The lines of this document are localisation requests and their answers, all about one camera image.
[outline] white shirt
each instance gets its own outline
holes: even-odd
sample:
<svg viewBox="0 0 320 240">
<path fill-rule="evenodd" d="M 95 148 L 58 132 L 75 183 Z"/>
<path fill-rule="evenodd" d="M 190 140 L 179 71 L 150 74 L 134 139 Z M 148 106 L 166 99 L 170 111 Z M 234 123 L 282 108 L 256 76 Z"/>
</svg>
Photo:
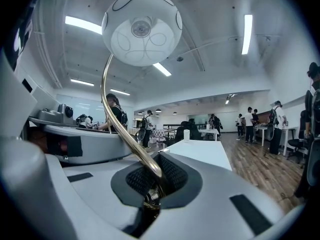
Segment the white shirt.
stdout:
<svg viewBox="0 0 320 240">
<path fill-rule="evenodd" d="M 80 125 L 87 127 L 88 124 L 91 123 L 91 119 L 89 117 L 86 117 L 84 122 L 81 122 Z"/>
<path fill-rule="evenodd" d="M 245 119 L 245 126 L 254 126 L 253 123 L 251 122 L 251 119 L 253 119 L 253 117 L 250 112 L 245 113 L 244 119 Z"/>
<path fill-rule="evenodd" d="M 274 128 L 282 130 L 282 128 L 284 126 L 284 121 L 285 121 L 284 120 L 285 113 L 284 113 L 283 109 L 281 107 L 278 107 L 278 106 L 274 106 L 272 109 L 275 110 L 276 118 L 279 121 L 279 124 L 275 125 Z"/>
<path fill-rule="evenodd" d="M 143 116 L 146 119 L 147 122 L 147 126 L 146 126 L 146 130 L 152 130 L 151 126 L 149 124 L 152 124 L 152 119 L 151 117 L 147 114 Z"/>
<path fill-rule="evenodd" d="M 240 117 L 237 117 L 236 120 L 235 120 L 236 123 L 239 123 L 238 126 L 242 126 L 241 124 L 241 118 Z"/>
</svg>

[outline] gold gooseneck arm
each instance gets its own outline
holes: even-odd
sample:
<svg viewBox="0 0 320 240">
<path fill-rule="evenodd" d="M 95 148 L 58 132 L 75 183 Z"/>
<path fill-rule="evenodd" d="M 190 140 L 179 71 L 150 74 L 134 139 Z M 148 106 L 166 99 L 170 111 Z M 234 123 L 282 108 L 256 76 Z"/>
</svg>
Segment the gold gooseneck arm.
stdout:
<svg viewBox="0 0 320 240">
<path fill-rule="evenodd" d="M 164 197 L 166 194 L 170 194 L 169 184 L 165 175 L 163 174 L 161 168 L 156 163 L 156 161 L 147 154 L 147 152 L 130 136 L 130 134 L 126 131 L 126 129 L 122 126 L 122 124 L 118 121 L 116 116 L 113 114 L 106 98 L 106 80 L 107 73 L 113 58 L 113 54 L 111 53 L 106 65 L 104 67 L 102 82 L 101 82 L 101 98 L 104 106 L 104 111 L 106 113 L 107 118 L 112 122 L 113 127 L 119 134 L 119 136 L 123 139 L 123 141 L 129 146 L 132 153 L 137 156 L 140 162 L 151 172 L 154 176 L 156 182 L 158 183 L 159 196 Z"/>
</svg>

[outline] black rubber pad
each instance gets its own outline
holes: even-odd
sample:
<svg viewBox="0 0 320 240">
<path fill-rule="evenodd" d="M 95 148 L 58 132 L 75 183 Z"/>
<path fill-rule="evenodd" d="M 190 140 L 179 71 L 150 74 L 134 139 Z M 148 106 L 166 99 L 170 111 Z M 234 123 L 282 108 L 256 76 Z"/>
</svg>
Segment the black rubber pad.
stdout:
<svg viewBox="0 0 320 240">
<path fill-rule="evenodd" d="M 85 172 L 85 173 L 81 173 L 81 174 L 77 174 L 77 175 L 72 175 L 67 177 L 68 180 L 70 182 L 77 182 L 77 181 L 81 181 L 87 178 L 93 177 L 93 175 L 90 172 Z"/>
<path fill-rule="evenodd" d="M 243 194 L 232 196 L 230 200 L 255 235 L 259 235 L 272 226 L 267 218 Z"/>
</svg>

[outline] bottle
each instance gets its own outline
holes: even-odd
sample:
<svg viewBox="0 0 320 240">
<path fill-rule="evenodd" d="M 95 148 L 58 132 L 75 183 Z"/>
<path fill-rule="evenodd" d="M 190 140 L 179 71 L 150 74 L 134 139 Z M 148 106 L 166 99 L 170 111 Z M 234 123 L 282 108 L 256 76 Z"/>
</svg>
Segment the bottle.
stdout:
<svg viewBox="0 0 320 240">
<path fill-rule="evenodd" d="M 190 130 L 184 130 L 183 131 L 183 139 L 185 143 L 188 143 L 190 140 Z"/>
</svg>

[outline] lamp shade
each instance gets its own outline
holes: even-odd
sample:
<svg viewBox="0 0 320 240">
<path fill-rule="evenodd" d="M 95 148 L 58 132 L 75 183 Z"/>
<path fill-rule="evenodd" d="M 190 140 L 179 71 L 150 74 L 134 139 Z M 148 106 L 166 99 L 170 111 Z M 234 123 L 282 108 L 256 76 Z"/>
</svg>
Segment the lamp shade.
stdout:
<svg viewBox="0 0 320 240">
<path fill-rule="evenodd" d="M 103 41 L 117 59 L 150 66 L 175 49 L 182 19 L 170 0 L 116 0 L 104 14 L 101 27 Z"/>
</svg>

